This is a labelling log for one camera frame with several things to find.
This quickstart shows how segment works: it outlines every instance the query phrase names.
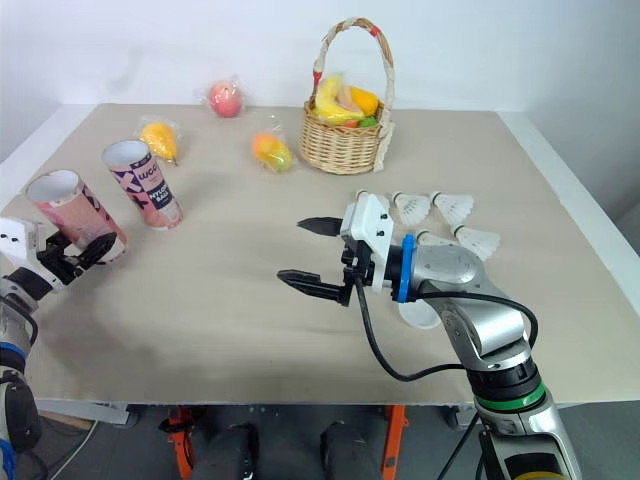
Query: floor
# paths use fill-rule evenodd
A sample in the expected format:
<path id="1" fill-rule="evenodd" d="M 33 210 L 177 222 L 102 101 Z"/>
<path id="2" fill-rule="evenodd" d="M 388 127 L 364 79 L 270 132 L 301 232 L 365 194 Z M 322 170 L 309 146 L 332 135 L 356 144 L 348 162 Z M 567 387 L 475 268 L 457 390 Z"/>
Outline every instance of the floor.
<path id="1" fill-rule="evenodd" d="M 99 425 L 81 453 L 57 477 L 60 480 L 178 479 L 172 445 L 158 424 L 167 407 L 141 407 L 130 429 Z M 561 411 L 581 462 L 584 480 L 630 480 L 640 472 L 640 402 L 581 405 Z M 410 426 L 400 454 L 397 480 L 435 479 L 461 436 L 446 422 L 446 409 L 410 407 Z M 366 406 L 228 406 L 209 407 L 194 435 L 197 452 L 219 428 L 250 421 L 260 432 L 261 480 L 320 480 L 320 433 L 342 420 L 360 430 L 376 455 L 381 455 L 386 421 L 380 407 Z M 82 432 L 56 422 L 43 424 L 43 438 L 34 450 L 51 465 L 82 441 Z M 473 435 L 447 479 L 473 478 L 480 447 Z M 50 468 L 53 474 L 56 466 Z M 18 478 L 45 477 L 33 457 L 18 459 Z"/>

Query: paper cup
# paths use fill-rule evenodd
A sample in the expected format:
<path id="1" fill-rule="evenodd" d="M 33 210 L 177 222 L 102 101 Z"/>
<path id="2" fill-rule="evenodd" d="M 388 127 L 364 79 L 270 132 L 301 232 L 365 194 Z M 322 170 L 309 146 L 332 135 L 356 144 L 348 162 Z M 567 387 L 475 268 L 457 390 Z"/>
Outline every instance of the paper cup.
<path id="1" fill-rule="evenodd" d="M 182 221 L 180 206 L 146 143 L 139 140 L 114 143 L 104 149 L 102 161 L 151 228 L 167 230 Z"/>
<path id="2" fill-rule="evenodd" d="M 80 250 L 99 236 L 116 232 L 116 242 L 101 261 L 110 263 L 125 253 L 127 237 L 124 232 L 76 172 L 45 173 L 29 184 L 26 195 Z"/>

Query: wooden table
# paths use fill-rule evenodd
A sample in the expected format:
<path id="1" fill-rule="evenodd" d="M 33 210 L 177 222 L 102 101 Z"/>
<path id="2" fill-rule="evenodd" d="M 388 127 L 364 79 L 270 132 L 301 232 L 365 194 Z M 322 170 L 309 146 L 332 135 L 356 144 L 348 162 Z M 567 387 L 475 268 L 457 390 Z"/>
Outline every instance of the wooden table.
<path id="1" fill-rule="evenodd" d="M 275 277 L 298 268 L 341 281 L 342 241 L 296 222 L 340 217 L 366 188 L 472 194 L 468 224 L 502 235 L 487 261 L 490 278 L 540 319 L 534 358 L 556 400 L 640 399 L 640 289 L 631 281 L 640 272 L 637 256 L 524 116 L 396 111 L 384 171 L 340 177 L 303 162 L 283 175 L 260 168 L 250 139 L 272 113 L 295 145 L 300 109 L 250 108 L 223 120 L 200 106 L 66 107 L 34 134 L 39 143 L 1 165 L 2 185 L 13 188 L 6 200 L 36 168 L 76 170 L 130 239 L 117 264 L 95 267 L 41 302 L 41 334 L 27 370 L 37 397 L 470 402 L 460 371 L 411 384 L 389 377 L 369 350 L 357 302 L 343 308 Z M 132 137 L 142 114 L 166 116 L 184 131 L 180 166 L 163 172 L 185 218 L 167 232 L 143 224 L 100 160 L 105 146 Z M 48 160 L 47 149 L 55 151 Z M 44 221 L 21 196 L 2 214 Z M 424 226 L 447 233 L 435 211 Z M 397 228 L 394 239 L 404 233 Z M 369 299 L 381 348 L 398 370 L 455 361 L 442 328 L 408 327 L 388 292 Z"/>

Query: shuttlecock feather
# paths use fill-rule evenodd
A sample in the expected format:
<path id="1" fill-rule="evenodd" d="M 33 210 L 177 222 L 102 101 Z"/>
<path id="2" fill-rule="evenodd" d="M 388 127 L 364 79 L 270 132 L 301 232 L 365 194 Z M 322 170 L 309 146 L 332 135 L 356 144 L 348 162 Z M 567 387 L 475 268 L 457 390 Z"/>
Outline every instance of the shuttlecock feather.
<path id="1" fill-rule="evenodd" d="M 431 233 L 429 230 L 419 230 L 416 232 L 416 242 L 418 245 L 453 245 L 455 240 L 442 238 Z"/>
<path id="2" fill-rule="evenodd" d="M 398 311 L 402 319 L 410 326 L 421 330 L 428 330 L 440 325 L 440 316 L 431 305 L 424 300 L 398 304 Z"/>
<path id="3" fill-rule="evenodd" d="M 434 192 L 431 194 L 431 201 L 438 207 L 449 226 L 460 225 L 473 209 L 471 195 L 447 195 Z"/>
<path id="4" fill-rule="evenodd" d="M 362 195 L 363 193 L 368 193 L 368 194 L 372 194 L 369 190 L 365 190 L 364 188 L 361 188 L 360 190 L 358 190 L 356 192 L 356 201 L 358 200 L 358 198 L 360 198 L 360 195 Z M 382 204 L 382 206 L 387 210 L 387 212 L 389 211 L 389 199 L 387 198 L 386 195 L 382 195 L 380 193 L 374 193 L 373 195 L 376 196 L 376 198 L 380 201 L 380 203 Z"/>
<path id="5" fill-rule="evenodd" d="M 483 232 L 466 225 L 458 225 L 451 229 L 453 236 L 460 245 L 468 248 L 480 257 L 483 262 L 495 253 L 500 246 L 500 235 L 493 232 Z"/>
<path id="6" fill-rule="evenodd" d="M 431 201 L 424 195 L 409 195 L 395 192 L 393 204 L 398 209 L 400 221 L 405 225 L 417 225 L 429 214 Z"/>

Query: plastic bag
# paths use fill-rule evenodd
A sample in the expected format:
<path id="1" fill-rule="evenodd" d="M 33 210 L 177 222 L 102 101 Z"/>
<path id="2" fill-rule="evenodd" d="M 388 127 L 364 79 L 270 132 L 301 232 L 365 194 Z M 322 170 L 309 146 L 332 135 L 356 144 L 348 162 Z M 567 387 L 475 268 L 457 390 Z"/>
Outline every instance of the plastic bag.
<path id="1" fill-rule="evenodd" d="M 351 98 L 351 87 L 344 85 L 341 75 L 329 75 L 320 82 L 312 113 L 329 125 L 357 127 L 364 113 Z"/>
<path id="2" fill-rule="evenodd" d="M 237 75 L 218 80 L 200 97 L 207 108 L 221 117 L 236 117 L 244 110 L 244 96 Z"/>
<path id="3" fill-rule="evenodd" d="M 136 137 L 149 145 L 153 155 L 170 165 L 178 165 L 178 143 L 182 134 L 177 123 L 158 115 L 138 119 Z"/>
<path id="4" fill-rule="evenodd" d="M 297 162 L 289 149 L 282 124 L 275 115 L 269 117 L 269 126 L 253 136 L 251 150 L 256 159 L 269 170 L 282 173 Z"/>

